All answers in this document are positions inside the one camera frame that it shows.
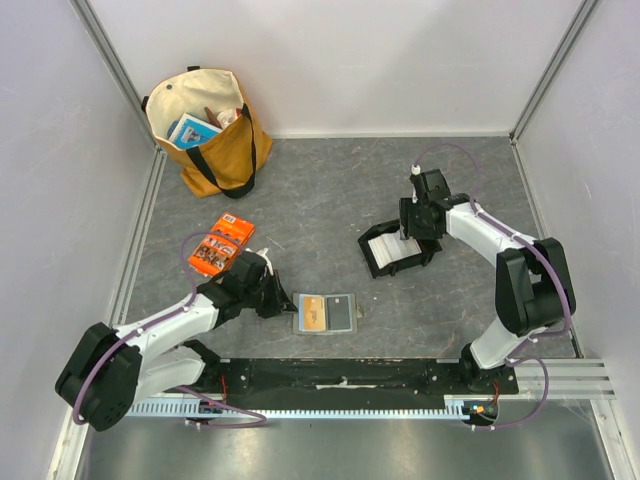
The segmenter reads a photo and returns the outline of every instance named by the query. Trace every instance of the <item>yellow tote bag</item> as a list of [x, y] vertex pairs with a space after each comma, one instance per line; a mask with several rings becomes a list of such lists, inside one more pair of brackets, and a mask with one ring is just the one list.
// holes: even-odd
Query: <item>yellow tote bag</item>
[[[215, 137], [186, 150], [169, 142], [171, 124], [188, 113], [207, 121], [212, 112], [241, 109], [242, 114]], [[236, 76], [229, 70], [189, 67], [168, 78], [142, 102], [156, 141], [183, 167], [182, 179], [196, 197], [222, 192], [240, 198], [255, 184], [256, 170], [269, 154], [272, 140], [262, 131]]]

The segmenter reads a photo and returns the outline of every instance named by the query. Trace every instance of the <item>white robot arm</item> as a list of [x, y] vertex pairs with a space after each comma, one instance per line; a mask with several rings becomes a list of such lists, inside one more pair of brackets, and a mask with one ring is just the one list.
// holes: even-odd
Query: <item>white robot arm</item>
[[549, 261], [573, 314], [576, 302], [564, 250], [553, 238], [538, 241], [513, 230], [488, 215], [478, 204], [472, 205], [465, 194], [452, 195], [440, 170], [421, 173], [414, 167], [410, 180], [414, 186], [413, 197], [400, 200], [401, 237], [428, 240], [437, 245], [437, 240], [446, 233], [469, 245], [496, 268], [498, 316], [462, 351], [461, 363], [463, 370], [466, 369], [463, 375], [472, 383], [502, 367], [508, 355], [529, 337], [563, 318], [558, 291], [548, 272], [514, 238], [530, 243]]
[[[115, 329], [90, 327], [56, 382], [56, 392], [69, 405], [81, 397], [80, 413], [96, 430], [115, 425], [131, 405], [178, 385], [191, 385], [206, 364], [219, 357], [197, 340], [199, 333], [219, 327], [251, 308], [262, 318], [296, 311], [282, 289], [278, 271], [266, 255], [242, 252], [231, 269], [197, 289], [195, 296]], [[120, 345], [82, 394], [89, 373], [106, 352]]]

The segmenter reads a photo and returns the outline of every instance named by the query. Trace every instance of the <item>orange package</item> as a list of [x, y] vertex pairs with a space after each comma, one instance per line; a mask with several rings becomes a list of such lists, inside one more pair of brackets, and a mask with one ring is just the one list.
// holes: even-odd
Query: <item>orange package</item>
[[239, 245], [246, 245], [256, 227], [241, 218], [225, 212], [211, 229], [220, 235], [207, 235], [189, 257], [189, 263], [196, 272], [205, 276], [215, 276], [227, 270], [240, 253]]

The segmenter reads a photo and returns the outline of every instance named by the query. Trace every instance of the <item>white wall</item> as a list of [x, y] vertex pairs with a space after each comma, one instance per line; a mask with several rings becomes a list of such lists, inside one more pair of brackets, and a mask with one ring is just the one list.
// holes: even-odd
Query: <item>white wall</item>
[[105, 318], [152, 160], [66, 0], [0, 15], [0, 477], [42, 479], [54, 383]]
[[280, 135], [507, 132], [579, 0], [92, 0], [140, 92], [235, 70]]
[[600, 2], [521, 149], [565, 246], [580, 343], [609, 369], [640, 446], [640, 3]]

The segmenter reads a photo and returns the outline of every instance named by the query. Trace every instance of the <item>black bag handle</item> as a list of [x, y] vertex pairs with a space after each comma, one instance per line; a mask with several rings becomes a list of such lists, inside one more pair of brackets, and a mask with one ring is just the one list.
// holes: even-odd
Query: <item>black bag handle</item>
[[220, 191], [224, 193], [227, 197], [233, 198], [233, 199], [244, 197], [247, 193], [253, 190], [253, 186], [255, 185], [255, 181], [256, 181], [256, 165], [257, 165], [256, 157], [258, 153], [256, 150], [256, 139], [255, 139], [255, 132], [253, 129], [253, 120], [251, 119], [251, 112], [249, 112], [249, 107], [247, 106], [246, 103], [242, 105], [242, 115], [247, 117], [247, 119], [249, 120], [249, 124], [251, 125], [251, 176], [247, 180], [247, 183], [245, 183], [244, 185], [236, 188], [231, 188], [231, 189], [222, 188], [218, 184], [218, 180], [216, 179], [216, 176], [213, 174], [213, 172], [211, 171], [211, 168], [209, 167], [206, 160], [202, 156], [200, 147], [187, 148], [187, 155], [189, 155], [189, 158], [191, 159], [195, 167], [198, 169], [198, 171], [204, 176], [204, 178], [206, 178], [209, 182], [211, 182], [213, 185], [218, 187]]

